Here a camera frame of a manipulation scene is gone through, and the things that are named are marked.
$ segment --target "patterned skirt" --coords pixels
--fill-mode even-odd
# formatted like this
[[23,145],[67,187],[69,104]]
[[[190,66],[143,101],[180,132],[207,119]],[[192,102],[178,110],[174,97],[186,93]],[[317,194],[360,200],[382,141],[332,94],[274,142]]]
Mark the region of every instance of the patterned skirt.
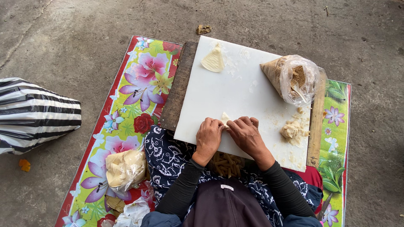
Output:
[[[145,138],[146,159],[149,164],[151,185],[154,188],[156,206],[158,206],[158,203],[168,189],[181,174],[181,171],[196,149],[195,145],[175,140],[173,136],[174,133],[172,131],[154,125]],[[274,227],[281,227],[283,217],[276,207],[268,185],[263,183],[262,178],[259,177],[259,169],[241,170],[241,172],[242,177],[239,178],[239,181],[249,188],[250,192],[257,198],[272,225]],[[285,173],[290,177],[297,189],[299,189],[312,210],[315,211],[323,196],[321,189],[307,184],[296,173],[287,170],[285,170]],[[215,179],[222,179],[222,177],[205,169],[199,178],[199,183]]]

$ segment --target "hand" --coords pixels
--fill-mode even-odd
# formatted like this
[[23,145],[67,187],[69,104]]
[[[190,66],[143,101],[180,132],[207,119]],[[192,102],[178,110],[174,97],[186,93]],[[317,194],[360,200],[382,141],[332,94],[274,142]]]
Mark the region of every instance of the hand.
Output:
[[256,161],[261,171],[269,169],[275,163],[275,158],[259,134],[256,118],[240,117],[235,121],[228,121],[227,126],[230,127],[227,132],[237,146]]
[[219,148],[222,140],[222,132],[226,128],[223,122],[212,118],[206,118],[199,127],[196,134],[196,151],[192,155],[192,159],[206,166]]

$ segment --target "striped plastic bag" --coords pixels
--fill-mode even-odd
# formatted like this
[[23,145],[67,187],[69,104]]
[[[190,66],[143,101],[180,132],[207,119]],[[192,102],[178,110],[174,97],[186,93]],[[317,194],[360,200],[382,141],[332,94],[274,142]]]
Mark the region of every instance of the striped plastic bag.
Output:
[[81,125],[80,102],[21,78],[0,79],[0,154],[22,154]]

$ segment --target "concrete floor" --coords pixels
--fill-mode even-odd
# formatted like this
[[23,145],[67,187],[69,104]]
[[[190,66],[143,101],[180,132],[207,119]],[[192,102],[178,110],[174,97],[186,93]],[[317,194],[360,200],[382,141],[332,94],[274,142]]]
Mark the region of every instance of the concrete floor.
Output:
[[0,78],[80,100],[83,120],[0,156],[1,226],[54,225],[131,36],[198,41],[200,23],[213,27],[207,36],[298,54],[351,83],[346,226],[404,225],[402,0],[0,0],[0,17]]

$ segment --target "clothing label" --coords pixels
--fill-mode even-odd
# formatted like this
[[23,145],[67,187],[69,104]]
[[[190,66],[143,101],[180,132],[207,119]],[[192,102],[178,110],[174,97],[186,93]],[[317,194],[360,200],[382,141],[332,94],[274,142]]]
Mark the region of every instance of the clothing label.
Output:
[[234,191],[234,188],[233,187],[230,187],[230,186],[228,186],[228,185],[220,185],[220,187],[223,189],[223,188],[227,188],[227,189],[230,189],[230,190],[232,190],[232,191]]

